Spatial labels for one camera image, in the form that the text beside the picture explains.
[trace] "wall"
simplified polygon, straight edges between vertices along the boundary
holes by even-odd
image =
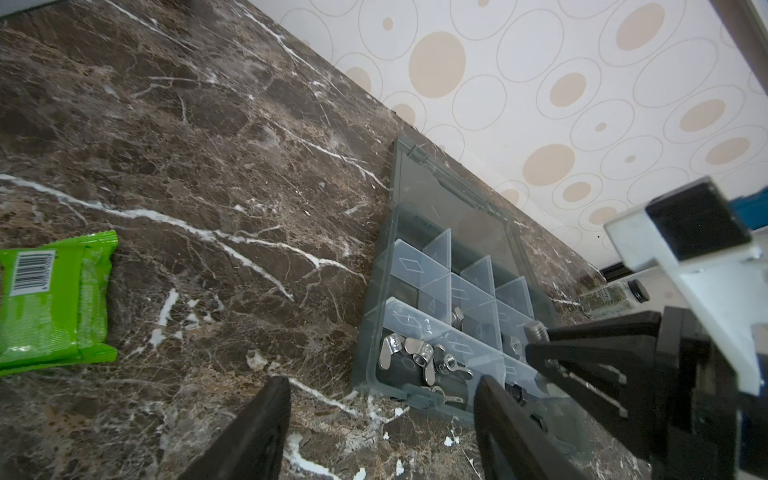
[[[768,98],[706,0],[251,0],[594,265],[702,175],[768,184]]]

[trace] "wet wipes packet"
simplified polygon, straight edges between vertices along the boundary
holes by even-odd
[[[0,250],[0,376],[114,361],[118,351],[104,341],[109,257],[117,245],[110,230]]]

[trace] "blue object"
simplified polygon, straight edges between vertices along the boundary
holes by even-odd
[[[748,197],[731,200],[730,208],[750,230],[768,225],[768,187]]]

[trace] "transparent lid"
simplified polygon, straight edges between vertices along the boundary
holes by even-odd
[[[490,255],[497,272],[525,276],[536,283],[517,229],[506,210],[493,204],[469,182],[437,163],[410,138],[395,145],[395,170],[389,205],[408,204],[427,220],[452,230],[453,239],[481,257]],[[496,284],[512,280],[499,278]]]

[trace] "barcode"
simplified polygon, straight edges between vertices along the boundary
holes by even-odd
[[[55,258],[56,250],[19,252],[10,296],[47,292],[51,287]]]

